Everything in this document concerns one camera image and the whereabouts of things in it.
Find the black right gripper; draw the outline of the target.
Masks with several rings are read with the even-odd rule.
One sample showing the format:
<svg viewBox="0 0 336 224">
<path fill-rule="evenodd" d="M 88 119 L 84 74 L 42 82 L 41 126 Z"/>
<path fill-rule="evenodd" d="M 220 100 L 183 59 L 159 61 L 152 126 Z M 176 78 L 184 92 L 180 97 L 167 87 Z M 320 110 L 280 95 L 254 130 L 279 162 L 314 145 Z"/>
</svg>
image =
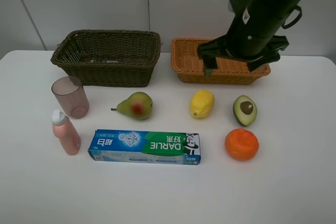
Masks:
<svg viewBox="0 0 336 224">
<path fill-rule="evenodd" d="M 243 17 L 234 18 L 227 34 L 198 46 L 206 78 L 218 69 L 216 57 L 247 62 L 249 72 L 268 71 L 269 63 L 280 59 L 279 51 L 289 46 L 285 36 L 262 36 L 262 25 L 245 23 Z"/>
</svg>

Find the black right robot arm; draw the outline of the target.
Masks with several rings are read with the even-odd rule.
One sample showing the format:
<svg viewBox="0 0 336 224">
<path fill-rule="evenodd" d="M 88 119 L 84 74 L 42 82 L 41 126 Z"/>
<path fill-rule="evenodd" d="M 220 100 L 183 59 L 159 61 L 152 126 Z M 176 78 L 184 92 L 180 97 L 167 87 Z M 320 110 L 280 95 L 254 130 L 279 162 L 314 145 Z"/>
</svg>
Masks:
<svg viewBox="0 0 336 224">
<path fill-rule="evenodd" d="M 247 63 L 250 72 L 280 59 L 280 50 L 289 45 L 279 28 L 288 29 L 302 17 L 300 0 L 229 0 L 235 14 L 228 32 L 197 48 L 204 76 L 218 68 L 217 58 Z"/>
</svg>

